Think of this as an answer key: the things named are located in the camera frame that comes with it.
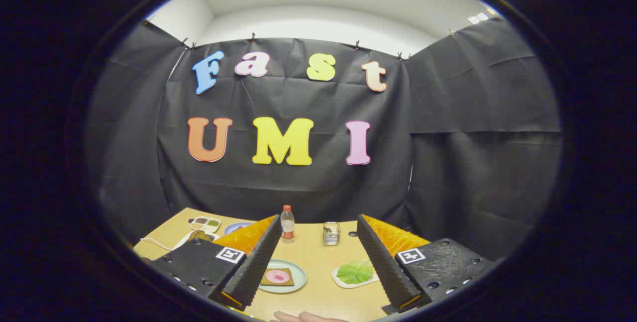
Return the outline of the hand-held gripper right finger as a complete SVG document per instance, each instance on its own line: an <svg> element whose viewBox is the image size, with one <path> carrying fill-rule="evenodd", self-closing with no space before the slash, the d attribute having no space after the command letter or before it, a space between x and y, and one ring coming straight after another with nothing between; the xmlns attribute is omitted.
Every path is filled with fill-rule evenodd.
<svg viewBox="0 0 637 322"><path fill-rule="evenodd" d="M364 214L357 218L356 233L390 302L390 313L458 293L496 265L450 238L430 242Z"/></svg>

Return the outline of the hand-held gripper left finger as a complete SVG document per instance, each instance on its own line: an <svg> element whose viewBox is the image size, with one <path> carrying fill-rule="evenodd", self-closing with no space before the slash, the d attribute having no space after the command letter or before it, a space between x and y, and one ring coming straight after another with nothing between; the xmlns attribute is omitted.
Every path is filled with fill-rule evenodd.
<svg viewBox="0 0 637 322"><path fill-rule="evenodd" d="M173 251L143 261L187 292L244 311L279 238L280 216L275 214L214 240L197 233Z"/></svg>

